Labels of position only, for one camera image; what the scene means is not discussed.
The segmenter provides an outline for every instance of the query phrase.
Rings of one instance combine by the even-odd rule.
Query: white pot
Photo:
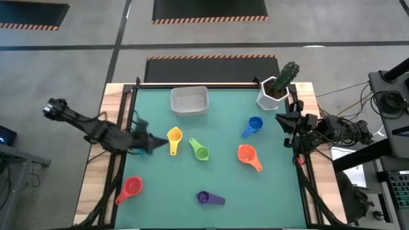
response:
[[[280,99],[275,99],[271,96],[268,96],[264,91],[264,84],[272,79],[275,79],[275,77],[270,77],[261,83],[260,93],[257,97],[257,104],[265,111],[274,111],[278,109],[281,102],[285,100],[289,95],[288,88],[286,88],[286,94]]]

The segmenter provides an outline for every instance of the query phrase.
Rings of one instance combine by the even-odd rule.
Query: white plastic container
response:
[[[209,108],[207,88],[204,86],[194,86],[172,89],[171,108],[177,116],[206,114]]]
[[[286,88],[286,94],[280,99],[275,99],[268,96],[264,91],[264,84],[272,79],[275,79],[275,77],[270,77],[261,83],[261,89],[257,97],[257,104],[265,111],[274,111],[278,109],[281,102],[289,95],[288,88]]]

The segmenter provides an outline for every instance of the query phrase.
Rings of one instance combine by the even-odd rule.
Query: potted cactus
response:
[[[258,105],[266,111],[278,109],[280,103],[288,96],[287,86],[297,76],[300,66],[295,62],[287,63],[278,77],[270,77],[261,83],[257,97]]]

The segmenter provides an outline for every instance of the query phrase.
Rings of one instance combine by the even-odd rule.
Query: yellow measuring cup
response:
[[[176,156],[178,144],[182,137],[182,132],[178,127],[174,127],[168,131],[167,138],[169,139],[169,144],[171,146],[171,156]]]

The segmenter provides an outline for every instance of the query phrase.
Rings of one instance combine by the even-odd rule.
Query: green measuring cup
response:
[[[209,160],[209,149],[199,144],[195,138],[190,138],[190,145],[193,147],[194,154],[198,160]]]

